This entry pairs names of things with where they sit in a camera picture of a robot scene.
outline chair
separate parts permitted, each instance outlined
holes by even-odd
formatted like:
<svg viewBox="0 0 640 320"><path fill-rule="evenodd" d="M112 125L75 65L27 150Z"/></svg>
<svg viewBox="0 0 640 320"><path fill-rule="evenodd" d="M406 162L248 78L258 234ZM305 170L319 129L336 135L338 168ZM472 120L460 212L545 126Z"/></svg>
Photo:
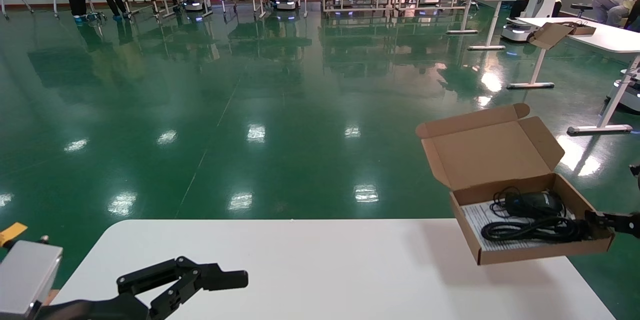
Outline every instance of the chair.
<svg viewBox="0 0 640 320"><path fill-rule="evenodd" d="M581 19L583 18L583 13L586 10L593 10L594 7L592 5L587 5L586 3L572 3L571 4L571 8L573 8L574 10L580 10L580 12L578 12L578 18Z"/></svg>

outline glossy green floor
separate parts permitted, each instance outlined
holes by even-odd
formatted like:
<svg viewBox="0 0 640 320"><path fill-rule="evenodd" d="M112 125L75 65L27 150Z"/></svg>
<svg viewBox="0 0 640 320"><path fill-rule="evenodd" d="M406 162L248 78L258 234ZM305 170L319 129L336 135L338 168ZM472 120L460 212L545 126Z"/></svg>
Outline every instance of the glossy green floor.
<svg viewBox="0 0 640 320"><path fill-rule="evenodd" d="M28 238L64 246L61 286L124 219L451 217L416 125L519 101L557 135L558 172L592 204L638 210L627 169L638 137L565 135L597 121L626 64L563 43L540 75L555 89L507 91L529 80L538 52L467 52L492 12L473 15L471 37L446 36L460 17L445 15L254 23L240 12L225 24L216 10L202 22L158 27L142 15L98 29L69 13L12 12L0 21L0 224L24 222ZM624 113L613 122L640 126ZM358 202L360 191L378 201ZM638 256L640 242L619 236L609 253L571 261L631 319Z"/></svg>

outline white paper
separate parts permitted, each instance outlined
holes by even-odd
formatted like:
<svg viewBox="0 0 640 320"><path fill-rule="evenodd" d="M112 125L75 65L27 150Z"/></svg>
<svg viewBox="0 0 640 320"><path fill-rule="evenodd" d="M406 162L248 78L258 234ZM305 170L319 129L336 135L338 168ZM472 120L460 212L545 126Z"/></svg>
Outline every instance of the white paper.
<svg viewBox="0 0 640 320"><path fill-rule="evenodd" d="M486 238L482 237L480 231L482 228L490 224L491 222L519 222L522 224L527 224L533 222L532 219L528 219L525 217L515 217L511 216L507 219L503 217L499 217L494 214L493 211L489 208L491 204L494 203L493 200L487 201L486 203L476 203L476 204L467 204L465 206L460 206L462 209L462 213L464 213L464 217L466 221L471 226L475 237L480 242L480 247L482 251L501 251L501 250L511 250L511 249L528 249L531 247L540 247L544 245L548 245L549 242L545 242L542 240L508 240L508 241L489 241ZM569 219L575 219L573 213L569 209L566 211L566 217Z"/></svg>

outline cardboard box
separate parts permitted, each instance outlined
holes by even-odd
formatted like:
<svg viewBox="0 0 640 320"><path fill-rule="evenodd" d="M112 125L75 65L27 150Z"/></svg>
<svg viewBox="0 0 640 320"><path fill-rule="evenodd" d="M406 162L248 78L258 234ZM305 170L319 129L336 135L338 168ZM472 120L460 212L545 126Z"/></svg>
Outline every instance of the cardboard box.
<svg viewBox="0 0 640 320"><path fill-rule="evenodd" d="M566 22L566 23L558 23L561 25L572 25L574 24L574 22ZM593 35L594 33L596 33L596 28L595 27L591 27L591 26L587 26L587 25L583 25L582 27L578 27L578 28L574 28L573 31L569 32L569 35L574 35L574 36L585 36L585 35Z"/></svg>
<svg viewBox="0 0 640 320"><path fill-rule="evenodd" d="M565 151L539 117L525 118L524 103L426 122L416 128L434 177L450 188L450 205L478 265L552 256L606 252L614 233L592 228L592 240L534 248L483 251L460 206L493 199L515 186L522 193L555 190L564 205L583 219L589 202L553 173Z"/></svg>
<svg viewBox="0 0 640 320"><path fill-rule="evenodd" d="M538 48L551 49L573 30L573 28L562 26L561 24L546 23L539 30L532 33L528 41Z"/></svg>

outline yellow label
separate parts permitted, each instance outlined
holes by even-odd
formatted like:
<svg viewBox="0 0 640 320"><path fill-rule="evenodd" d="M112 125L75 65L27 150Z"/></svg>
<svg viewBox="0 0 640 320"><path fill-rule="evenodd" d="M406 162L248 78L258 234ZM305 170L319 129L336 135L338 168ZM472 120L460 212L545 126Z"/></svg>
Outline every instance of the yellow label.
<svg viewBox="0 0 640 320"><path fill-rule="evenodd" d="M3 246L5 242L18 237L18 235L23 233L26 229L27 226L20 224L20 222L16 222L15 224L9 226L9 228L0 232L0 246Z"/></svg>

